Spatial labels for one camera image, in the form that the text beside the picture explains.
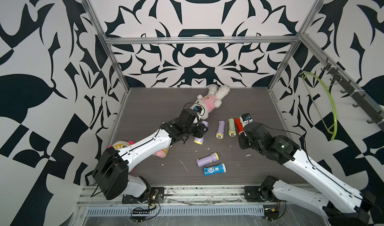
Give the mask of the purple flashlight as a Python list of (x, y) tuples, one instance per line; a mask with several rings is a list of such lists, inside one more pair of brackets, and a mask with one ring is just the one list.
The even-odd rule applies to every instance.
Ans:
[(197, 130), (196, 130), (196, 133), (195, 133), (196, 137), (194, 139), (194, 142), (196, 144), (199, 144), (199, 145), (203, 144), (203, 142), (204, 142), (204, 135), (209, 130), (208, 127), (209, 127), (209, 123), (207, 121), (201, 121), (201, 123), (198, 124)]
[(220, 120), (218, 124), (218, 130), (216, 133), (216, 138), (219, 140), (223, 139), (225, 135), (224, 131), (225, 131), (225, 121)]

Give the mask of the green flashlight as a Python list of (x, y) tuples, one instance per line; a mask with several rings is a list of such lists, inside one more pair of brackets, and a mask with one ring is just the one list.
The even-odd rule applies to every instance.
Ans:
[(237, 135), (235, 119), (229, 118), (229, 136), (235, 137)]

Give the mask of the purple flashlight sideways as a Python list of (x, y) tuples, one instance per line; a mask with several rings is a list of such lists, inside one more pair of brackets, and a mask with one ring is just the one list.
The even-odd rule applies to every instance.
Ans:
[(213, 162), (217, 162), (218, 160), (219, 160), (218, 154), (217, 153), (211, 153), (210, 155), (208, 155), (204, 158), (197, 159), (197, 165), (199, 167), (203, 167), (203, 166), (211, 164)]

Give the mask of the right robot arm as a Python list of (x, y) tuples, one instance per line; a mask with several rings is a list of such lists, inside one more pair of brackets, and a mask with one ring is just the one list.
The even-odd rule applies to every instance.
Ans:
[(317, 193), (267, 176), (259, 187), (259, 200), (281, 200), (296, 204), (325, 218), (332, 226), (367, 226), (376, 197), (353, 188), (315, 162), (307, 152), (286, 136), (272, 136), (258, 122), (246, 121), (239, 138), (241, 149), (253, 149), (297, 173)]

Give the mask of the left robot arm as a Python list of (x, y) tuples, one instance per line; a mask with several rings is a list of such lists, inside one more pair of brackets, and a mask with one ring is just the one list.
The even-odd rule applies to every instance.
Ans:
[(202, 138), (207, 131), (208, 126), (203, 124), (198, 112), (183, 109), (179, 117), (161, 124), (157, 131), (135, 144), (118, 150), (108, 147), (92, 176), (106, 200), (121, 194), (140, 198), (151, 190), (151, 186), (143, 177), (130, 175), (131, 169), (154, 153), (176, 142), (185, 142), (189, 137)]

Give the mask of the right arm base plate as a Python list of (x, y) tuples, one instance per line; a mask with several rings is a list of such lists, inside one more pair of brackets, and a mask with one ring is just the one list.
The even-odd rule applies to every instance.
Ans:
[(281, 200), (273, 194), (274, 187), (245, 186), (244, 197), (247, 202), (252, 203), (277, 203)]

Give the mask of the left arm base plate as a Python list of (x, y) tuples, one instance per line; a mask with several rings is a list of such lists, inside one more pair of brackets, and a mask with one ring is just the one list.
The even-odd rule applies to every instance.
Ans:
[(130, 195), (123, 195), (123, 204), (145, 204), (150, 200), (162, 203), (164, 200), (165, 188), (164, 187), (152, 187), (147, 189), (141, 196), (135, 198)]

